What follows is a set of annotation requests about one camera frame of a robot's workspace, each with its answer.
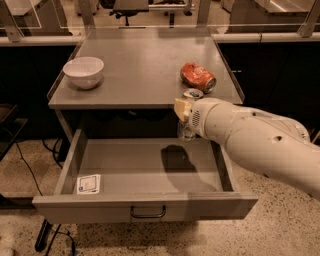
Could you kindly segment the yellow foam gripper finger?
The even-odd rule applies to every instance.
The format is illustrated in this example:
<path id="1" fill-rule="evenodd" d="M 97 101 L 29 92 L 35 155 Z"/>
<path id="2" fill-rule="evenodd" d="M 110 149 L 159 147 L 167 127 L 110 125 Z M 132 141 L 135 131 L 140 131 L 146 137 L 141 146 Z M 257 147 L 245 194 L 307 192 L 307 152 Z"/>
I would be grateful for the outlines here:
<path id="1" fill-rule="evenodd" d="M 192 103 L 182 98 L 176 98 L 174 101 L 174 112 L 182 122 L 189 119 Z"/>

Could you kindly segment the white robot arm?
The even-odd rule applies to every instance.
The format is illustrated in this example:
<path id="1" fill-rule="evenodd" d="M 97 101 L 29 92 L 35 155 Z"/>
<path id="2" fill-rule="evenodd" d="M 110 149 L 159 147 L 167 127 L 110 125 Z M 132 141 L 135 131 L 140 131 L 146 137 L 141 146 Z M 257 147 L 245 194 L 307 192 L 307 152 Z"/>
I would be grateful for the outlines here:
<path id="1" fill-rule="evenodd" d="M 298 121 L 217 98 L 177 98 L 189 129 L 222 146 L 239 166 L 320 200 L 320 147 Z"/>

